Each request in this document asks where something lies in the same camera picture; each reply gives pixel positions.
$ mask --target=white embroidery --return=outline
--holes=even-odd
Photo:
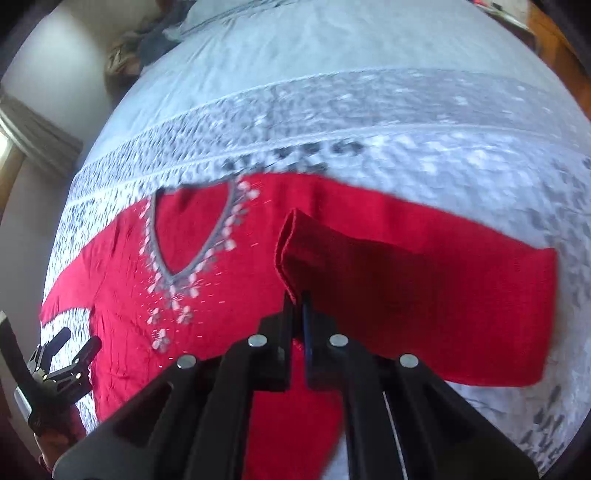
[[[217,261],[216,252],[230,252],[238,247],[236,241],[232,238],[232,234],[235,227],[238,227],[242,223],[242,218],[248,213],[245,209],[245,203],[250,200],[258,198],[261,194],[259,190],[252,189],[251,184],[244,180],[240,181],[237,187],[237,194],[234,200],[234,205],[231,207],[228,217],[223,222],[223,227],[217,233],[216,238],[213,241],[213,246],[208,248],[203,255],[203,261],[199,262],[194,271],[191,272],[187,277],[178,278],[174,281],[174,284],[167,283],[163,274],[159,271],[159,265],[157,262],[157,255],[154,250],[155,242],[150,242],[150,217],[146,218],[145,231],[146,237],[140,247],[140,255],[147,254],[149,257],[148,266],[151,266],[154,270],[153,283],[148,287],[148,293],[152,294],[155,291],[163,292],[161,299],[165,302],[165,307],[178,312],[180,314],[175,315],[175,321],[179,325],[186,325],[193,318],[193,312],[189,305],[184,305],[185,297],[195,299],[199,296],[199,287],[197,282],[199,281],[199,274],[206,271],[208,263],[215,263]],[[149,205],[147,205],[145,212],[148,212]],[[161,309],[156,307],[151,311],[151,314],[147,320],[148,325],[156,324],[161,316]],[[166,337],[165,329],[158,331],[158,338],[154,340],[152,347],[155,350],[164,352],[168,348],[170,340]]]
[[[224,242],[224,248],[226,249],[227,252],[230,252],[236,248],[236,242],[234,240],[232,240],[231,238],[229,238],[228,240],[226,240]]]
[[[153,341],[152,348],[154,350],[160,351],[160,353],[164,353],[168,349],[168,344],[170,343],[170,338],[166,336],[166,330],[161,328],[158,331],[158,338]]]

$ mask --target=bed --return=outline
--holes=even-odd
[[[591,128],[558,78],[464,0],[198,2],[167,35],[180,44],[142,72],[72,182],[46,295],[129,205],[240,171],[322,174],[555,247],[542,381],[452,385],[547,472],[591,407]],[[88,312],[61,314],[42,341],[63,326],[55,369],[88,339]],[[92,430],[90,395],[79,409]],[[325,477],[347,477],[343,442]]]

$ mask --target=wooden furniture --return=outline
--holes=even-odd
[[[550,17],[531,5],[529,29],[538,41],[538,54],[554,70],[581,109],[591,118],[591,78],[563,33]]]

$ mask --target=red shirt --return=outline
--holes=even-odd
[[[547,353],[555,255],[322,177],[256,174],[121,212],[59,276],[41,319],[90,309],[104,420],[178,356],[211,358],[253,334],[286,286],[311,290],[375,353],[414,353],[456,382],[525,385]],[[255,396],[247,475],[308,480],[332,452],[339,399],[308,391],[300,373],[288,394]]]

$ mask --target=black clamp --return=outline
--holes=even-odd
[[[50,372],[53,357],[72,333],[62,328],[45,345],[39,345],[25,363],[4,312],[0,312],[0,352],[17,382],[14,398],[31,430],[42,435],[53,429],[75,443],[70,433],[70,408],[91,391],[89,365],[99,352],[100,339],[92,336],[65,368]]]

